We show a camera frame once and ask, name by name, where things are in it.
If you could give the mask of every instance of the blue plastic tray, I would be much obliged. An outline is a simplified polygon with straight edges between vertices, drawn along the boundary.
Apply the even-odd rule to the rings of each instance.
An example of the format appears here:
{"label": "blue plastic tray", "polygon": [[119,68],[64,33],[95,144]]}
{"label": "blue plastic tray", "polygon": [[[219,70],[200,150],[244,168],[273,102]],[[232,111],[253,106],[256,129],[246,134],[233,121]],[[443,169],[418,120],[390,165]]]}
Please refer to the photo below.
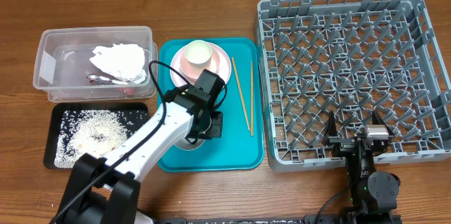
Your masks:
{"label": "blue plastic tray", "polygon": [[[203,145],[192,151],[171,147],[160,159],[158,165],[168,172],[210,171],[210,170],[244,170],[256,168],[263,161],[263,114],[261,110],[260,77],[255,44],[244,37],[203,39],[219,45],[235,58],[240,77],[243,98],[250,122],[250,66],[254,66],[254,136],[247,130],[242,111],[235,73],[228,81],[228,93],[222,106],[223,131],[221,138],[206,140]],[[193,39],[171,40],[160,51],[160,61],[170,64],[175,53],[193,41]],[[163,93],[175,86],[171,81],[169,70],[159,68],[159,86]]]}

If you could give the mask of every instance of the black tray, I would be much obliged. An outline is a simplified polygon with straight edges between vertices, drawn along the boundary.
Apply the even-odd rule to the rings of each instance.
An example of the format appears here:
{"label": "black tray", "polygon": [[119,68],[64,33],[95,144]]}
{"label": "black tray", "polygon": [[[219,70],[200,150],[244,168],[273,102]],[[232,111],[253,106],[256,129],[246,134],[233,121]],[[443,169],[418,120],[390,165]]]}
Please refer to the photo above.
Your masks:
{"label": "black tray", "polygon": [[56,147],[58,144],[58,136],[60,134],[61,121],[65,111],[86,111],[86,110],[108,110],[108,111],[145,111],[145,117],[134,118],[125,116],[128,121],[132,121],[133,125],[124,123],[124,126],[135,133],[148,120],[147,106],[143,103],[67,103],[57,104],[51,112],[49,135],[47,137],[47,144],[44,152],[44,166],[50,169],[65,169],[55,166]]}

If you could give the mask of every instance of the plastic dish rack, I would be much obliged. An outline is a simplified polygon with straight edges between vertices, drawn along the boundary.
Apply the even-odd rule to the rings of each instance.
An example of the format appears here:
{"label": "plastic dish rack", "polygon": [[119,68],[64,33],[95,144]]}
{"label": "plastic dish rack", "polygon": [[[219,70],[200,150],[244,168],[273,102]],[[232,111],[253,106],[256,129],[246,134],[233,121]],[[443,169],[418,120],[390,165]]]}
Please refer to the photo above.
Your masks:
{"label": "plastic dish rack", "polygon": [[377,110],[396,134],[378,163],[451,155],[450,80],[424,0],[262,0],[257,46],[270,167],[343,166],[321,144],[328,112],[341,137]]}

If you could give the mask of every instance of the chopsticks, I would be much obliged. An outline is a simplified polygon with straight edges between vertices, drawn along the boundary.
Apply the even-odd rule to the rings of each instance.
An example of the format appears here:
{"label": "chopsticks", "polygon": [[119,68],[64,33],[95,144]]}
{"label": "chopsticks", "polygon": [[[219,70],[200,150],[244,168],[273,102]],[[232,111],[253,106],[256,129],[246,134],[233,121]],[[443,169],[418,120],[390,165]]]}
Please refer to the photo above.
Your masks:
{"label": "chopsticks", "polygon": [[246,118],[247,130],[249,130],[251,132],[251,136],[254,136],[254,66],[251,61],[251,87],[250,87],[250,90],[251,90],[251,125],[249,127],[245,99],[242,97],[240,79],[238,77],[237,66],[235,64],[235,59],[233,57],[232,57],[232,64],[233,64],[233,70],[235,71],[235,77],[237,78],[238,92],[240,93],[242,110],[244,111],[245,118]]}
{"label": "chopsticks", "polygon": [[233,64],[233,70],[235,71],[235,77],[237,78],[237,85],[238,85],[238,91],[240,92],[240,98],[241,98],[242,110],[245,112],[245,118],[246,118],[247,130],[250,130],[250,128],[249,128],[249,121],[248,121],[248,119],[247,119],[247,112],[246,112],[245,100],[242,98],[240,79],[238,78],[237,66],[235,65],[235,59],[234,59],[233,57],[232,57],[232,64]]}
{"label": "chopsticks", "polygon": [[254,136],[254,67],[251,61],[251,136]]}

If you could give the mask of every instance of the plate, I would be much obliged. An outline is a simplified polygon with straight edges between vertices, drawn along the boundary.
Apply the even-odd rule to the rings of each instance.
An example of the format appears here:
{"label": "plate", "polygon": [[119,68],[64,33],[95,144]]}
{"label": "plate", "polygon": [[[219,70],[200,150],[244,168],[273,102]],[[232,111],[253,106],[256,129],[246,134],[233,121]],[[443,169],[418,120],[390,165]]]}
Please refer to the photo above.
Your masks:
{"label": "plate", "polygon": [[[215,49],[218,52],[219,55],[219,69],[217,70],[216,74],[218,74],[219,77],[221,77],[221,79],[223,79],[224,82],[227,84],[227,82],[230,79],[230,74],[232,73],[232,63],[230,62],[230,58],[221,47],[211,42],[209,42],[209,44],[213,49]],[[182,75],[185,74],[183,73],[182,68],[180,67],[180,59],[185,50],[185,47],[186,46],[178,50],[171,61],[171,67],[174,68],[179,73],[181,73]],[[186,85],[186,82],[181,77],[176,75],[173,71],[171,71],[171,80],[176,87]],[[187,80],[191,84],[194,84],[196,82],[195,80],[190,79],[189,77],[187,78]]]}

